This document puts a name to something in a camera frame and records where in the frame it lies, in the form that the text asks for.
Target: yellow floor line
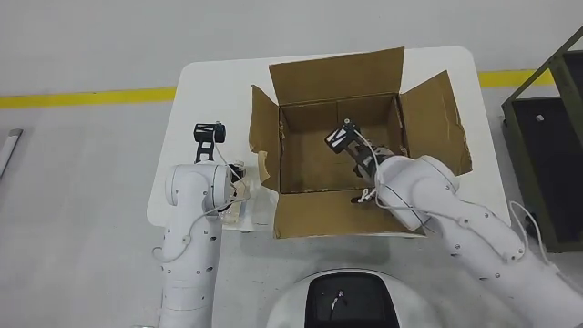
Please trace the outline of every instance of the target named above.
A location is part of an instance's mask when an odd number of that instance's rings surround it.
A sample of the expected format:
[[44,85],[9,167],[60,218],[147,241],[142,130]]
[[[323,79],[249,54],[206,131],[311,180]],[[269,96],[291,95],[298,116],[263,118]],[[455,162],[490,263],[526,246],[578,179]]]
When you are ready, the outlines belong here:
[[101,91],[95,93],[0,97],[0,108],[44,108],[152,103],[172,101],[174,100],[175,94],[175,87],[159,87],[152,89]]
[[[513,70],[513,71],[486,71],[477,74],[480,79],[480,87],[519,87],[527,81],[535,70]],[[534,85],[552,85],[555,79],[550,71],[545,71]]]
[[[493,71],[478,73],[480,87],[518,87],[534,70]],[[554,84],[550,72],[545,72],[535,85]],[[0,97],[0,108],[46,108],[71,106],[96,106],[106,104],[153,103],[174,100],[175,87],[100,91],[93,93],[68,93]]]

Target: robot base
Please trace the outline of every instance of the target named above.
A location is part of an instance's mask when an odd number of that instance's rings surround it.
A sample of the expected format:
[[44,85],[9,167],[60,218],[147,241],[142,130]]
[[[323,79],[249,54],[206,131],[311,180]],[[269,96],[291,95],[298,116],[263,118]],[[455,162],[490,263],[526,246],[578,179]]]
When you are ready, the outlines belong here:
[[392,276],[361,269],[318,272],[274,304],[268,328],[441,327],[432,306]]

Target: white cable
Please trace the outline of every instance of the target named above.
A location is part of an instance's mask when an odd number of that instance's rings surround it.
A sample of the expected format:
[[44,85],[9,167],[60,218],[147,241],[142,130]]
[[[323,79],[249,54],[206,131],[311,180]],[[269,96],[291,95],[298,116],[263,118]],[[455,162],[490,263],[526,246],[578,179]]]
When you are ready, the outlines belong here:
[[530,218],[530,220],[532,221],[532,223],[535,226],[535,229],[537,230],[538,247],[540,248],[540,255],[541,255],[543,261],[547,265],[551,265],[552,266],[553,263],[547,257],[547,252],[545,251],[545,246],[543,246],[543,237],[542,237],[542,234],[540,232],[540,228],[538,227],[538,223],[535,220],[535,218],[532,216],[532,214],[530,214],[530,212],[527,210],[527,208],[523,207],[522,205],[520,205],[519,203],[517,203],[517,202],[515,202],[513,200],[509,201],[508,202],[508,205],[510,206],[510,209],[511,210],[512,210],[512,208],[513,208],[514,205],[517,205]]
[[[376,204],[376,206],[379,207],[379,208],[383,208],[383,209],[400,210],[401,208],[403,208],[403,210],[411,210],[412,213],[415,215],[415,217],[417,217],[417,219],[419,220],[419,222],[423,226],[424,223],[421,221],[421,218],[419,218],[419,216],[417,215],[417,213],[414,212],[414,210],[422,211],[424,213],[427,213],[427,211],[426,210],[420,210],[418,208],[414,208],[414,207],[409,206],[409,204],[407,204],[404,201],[404,199],[401,198],[401,196],[399,196],[399,194],[397,194],[396,192],[394,192],[393,189],[391,189],[388,186],[384,185],[383,176],[379,172],[379,168],[380,168],[380,166],[379,166],[379,160],[376,157],[376,153],[374,152],[373,146],[368,141],[368,139],[366,139],[358,130],[355,129],[354,130],[354,133],[356,133],[356,135],[363,140],[364,144],[371,150],[371,153],[373,154],[374,165],[376,166],[376,172],[374,173],[374,187],[376,188],[376,193],[374,193],[374,203]],[[390,191],[392,191],[393,194],[396,195],[397,198],[399,198],[407,207],[390,207],[390,206],[381,205],[381,203],[379,202],[379,190],[378,190],[380,185],[383,185],[384,187],[386,187],[387,189],[389,189]],[[442,216],[444,218],[452,219],[451,217],[447,217],[445,215],[442,215]]]
[[520,228],[520,231],[522,232],[523,243],[525,244],[525,253],[522,255],[522,257],[520,257],[522,259],[529,252],[528,234],[527,234],[527,230],[525,230],[525,227],[522,225],[522,223],[520,222],[520,219],[518,218],[516,212],[514,211],[514,208],[512,207],[512,203],[516,203],[516,202],[512,201],[512,200],[508,202],[508,205],[510,206],[510,212],[512,213],[512,217],[514,218],[514,220],[516,220],[518,223],[518,228]]
[[245,181],[243,181],[243,179],[237,174],[237,172],[235,172],[235,170],[230,166],[229,162],[227,162],[227,160],[224,157],[222,157],[222,153],[220,153],[219,145],[217,144],[217,141],[215,139],[215,131],[214,130],[212,131],[212,141],[215,144],[215,149],[217,150],[217,153],[219,154],[219,157],[222,160],[222,162],[225,164],[226,167],[228,167],[230,169],[230,172],[232,172],[233,175],[235,175],[235,177],[237,179],[239,179],[240,182],[242,182],[243,186],[245,187],[245,189],[243,190],[243,198],[238,199],[238,200],[234,200],[231,202],[231,204],[235,203],[235,202],[249,200],[251,198],[251,191],[249,192],[249,195],[247,195],[247,190],[249,189],[249,187],[247,186],[247,183]]
[[[190,228],[189,228],[189,234],[185,235],[184,237],[187,237],[187,236],[188,236],[188,237],[192,238],[192,227],[194,227],[194,224],[195,224],[197,221],[199,221],[200,219],[202,219],[202,217],[206,217],[207,215],[211,214],[212,212],[215,212],[215,211],[217,211],[217,210],[221,210],[221,209],[223,209],[223,208],[227,207],[228,205],[230,205],[231,203],[232,203],[232,201],[230,201],[230,202],[228,202],[228,203],[225,203],[225,204],[223,204],[223,205],[219,205],[219,206],[218,206],[218,207],[216,207],[216,208],[213,208],[213,209],[211,209],[211,210],[209,210],[209,211],[205,211],[204,213],[200,214],[200,215],[197,217],[197,219],[195,219],[195,220],[193,220],[193,221],[192,221],[192,223],[190,224]],[[160,263],[171,263],[171,262],[174,262],[174,261],[176,261],[176,260],[177,260],[177,259],[179,259],[180,257],[182,257],[182,255],[184,254],[184,252],[186,252],[186,249],[189,247],[189,245],[190,245],[190,242],[188,242],[188,243],[184,243],[184,248],[183,248],[183,249],[182,249],[182,251],[181,251],[181,252],[178,254],[178,256],[176,256],[176,257],[173,257],[173,258],[171,258],[171,259],[167,259],[167,260],[161,259],[161,258],[159,258],[158,256],[156,256],[156,250],[160,250],[160,251],[162,251],[162,248],[161,248],[161,247],[154,247],[154,248],[152,249],[152,257],[154,258],[154,260],[156,260],[156,261],[158,261],[158,262],[160,262]]]

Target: white table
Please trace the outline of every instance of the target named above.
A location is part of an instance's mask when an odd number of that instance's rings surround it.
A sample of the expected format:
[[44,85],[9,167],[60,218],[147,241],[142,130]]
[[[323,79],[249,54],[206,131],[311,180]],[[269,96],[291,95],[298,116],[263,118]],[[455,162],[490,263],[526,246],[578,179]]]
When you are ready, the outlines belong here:
[[[244,161],[248,172],[253,174],[257,169],[257,155],[250,152],[248,141],[251,84],[261,87],[276,101],[268,69],[270,64],[337,55],[340,54],[199,62],[184,67],[149,197],[150,223],[166,225],[172,207],[165,199],[165,178],[171,166],[194,162],[197,144],[192,131],[196,123],[223,123],[227,127],[227,138],[225,143],[219,144],[221,152],[228,161]],[[462,200],[487,206],[510,224],[472,54],[460,46],[406,49],[401,92],[416,87],[445,69],[451,79],[473,165],[472,172],[460,177],[458,195]],[[251,185],[251,199],[240,222],[225,225],[225,229],[271,231],[276,202],[277,193],[261,187],[256,180]]]

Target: box flap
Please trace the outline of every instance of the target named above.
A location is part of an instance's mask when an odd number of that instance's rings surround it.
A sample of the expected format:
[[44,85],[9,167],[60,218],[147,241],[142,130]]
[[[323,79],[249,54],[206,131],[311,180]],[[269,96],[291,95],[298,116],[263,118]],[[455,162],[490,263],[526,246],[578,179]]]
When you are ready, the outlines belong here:
[[258,87],[252,86],[249,146],[258,154],[261,185],[280,189],[279,107]]
[[270,66],[278,102],[287,104],[398,93],[404,47]]
[[472,170],[447,71],[400,96],[409,157],[433,156],[455,175]]
[[410,232],[388,210],[372,202],[355,205],[361,190],[281,194],[275,211],[276,238]]

